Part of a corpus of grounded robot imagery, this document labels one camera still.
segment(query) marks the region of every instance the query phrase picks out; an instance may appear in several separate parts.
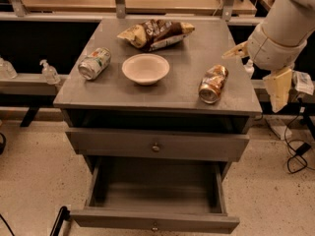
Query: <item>closed drawer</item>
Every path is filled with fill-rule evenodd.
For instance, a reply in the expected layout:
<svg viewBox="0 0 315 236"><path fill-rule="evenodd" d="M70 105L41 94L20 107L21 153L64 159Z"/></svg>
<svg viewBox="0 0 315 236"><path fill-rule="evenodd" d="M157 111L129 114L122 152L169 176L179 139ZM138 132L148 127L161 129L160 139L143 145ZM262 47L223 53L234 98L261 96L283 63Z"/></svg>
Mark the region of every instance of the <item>closed drawer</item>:
<svg viewBox="0 0 315 236"><path fill-rule="evenodd" d="M100 157L80 226L230 233L219 167L212 162Z"/></svg>
<svg viewBox="0 0 315 236"><path fill-rule="evenodd" d="M148 130L70 128L66 134L83 155L214 161L237 161L249 142L247 135Z"/></svg>

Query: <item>brown snack bag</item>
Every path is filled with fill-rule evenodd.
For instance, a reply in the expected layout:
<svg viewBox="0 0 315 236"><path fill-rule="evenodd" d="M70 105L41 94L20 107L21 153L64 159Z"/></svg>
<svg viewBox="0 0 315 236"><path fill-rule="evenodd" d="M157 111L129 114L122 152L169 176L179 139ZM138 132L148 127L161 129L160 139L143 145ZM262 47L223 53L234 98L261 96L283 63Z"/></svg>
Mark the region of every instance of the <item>brown snack bag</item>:
<svg viewBox="0 0 315 236"><path fill-rule="evenodd" d="M117 37L143 51L154 51L181 41L194 29L189 23L148 20L122 31Z"/></svg>

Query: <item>can lid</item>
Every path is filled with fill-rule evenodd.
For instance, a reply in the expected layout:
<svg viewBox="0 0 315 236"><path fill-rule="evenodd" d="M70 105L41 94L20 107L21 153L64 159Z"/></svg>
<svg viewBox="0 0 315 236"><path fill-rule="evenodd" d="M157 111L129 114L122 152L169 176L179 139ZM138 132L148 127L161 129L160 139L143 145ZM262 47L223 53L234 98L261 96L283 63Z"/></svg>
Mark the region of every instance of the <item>can lid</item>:
<svg viewBox="0 0 315 236"><path fill-rule="evenodd" d="M91 70L91 68L87 66L81 66L78 67L79 73L87 80L92 80L94 78L94 71Z"/></svg>
<svg viewBox="0 0 315 236"><path fill-rule="evenodd" d="M220 93L209 85L203 85L199 88L199 96L206 103L214 103L219 99Z"/></svg>

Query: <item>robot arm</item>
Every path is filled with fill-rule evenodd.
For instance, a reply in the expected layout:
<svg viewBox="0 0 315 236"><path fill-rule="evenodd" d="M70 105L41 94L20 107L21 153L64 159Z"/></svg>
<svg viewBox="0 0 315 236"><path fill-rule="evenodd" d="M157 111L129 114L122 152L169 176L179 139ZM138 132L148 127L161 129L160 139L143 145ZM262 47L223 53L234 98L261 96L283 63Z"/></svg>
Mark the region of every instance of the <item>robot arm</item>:
<svg viewBox="0 0 315 236"><path fill-rule="evenodd" d="M249 56L271 75L263 78L274 112L287 103L291 68L315 30L315 0L276 0L264 21L246 42L223 54L223 58Z"/></svg>

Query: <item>power strip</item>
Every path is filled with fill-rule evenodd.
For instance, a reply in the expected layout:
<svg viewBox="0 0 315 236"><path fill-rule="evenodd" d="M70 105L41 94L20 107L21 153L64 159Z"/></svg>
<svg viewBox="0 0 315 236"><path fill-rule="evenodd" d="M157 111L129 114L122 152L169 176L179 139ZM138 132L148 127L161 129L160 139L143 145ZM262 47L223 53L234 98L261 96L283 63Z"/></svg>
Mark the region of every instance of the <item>power strip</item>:
<svg viewBox="0 0 315 236"><path fill-rule="evenodd" d="M283 120L279 118L266 118L266 122L280 140L284 140L284 134L286 138L292 136L292 131L287 127Z"/></svg>

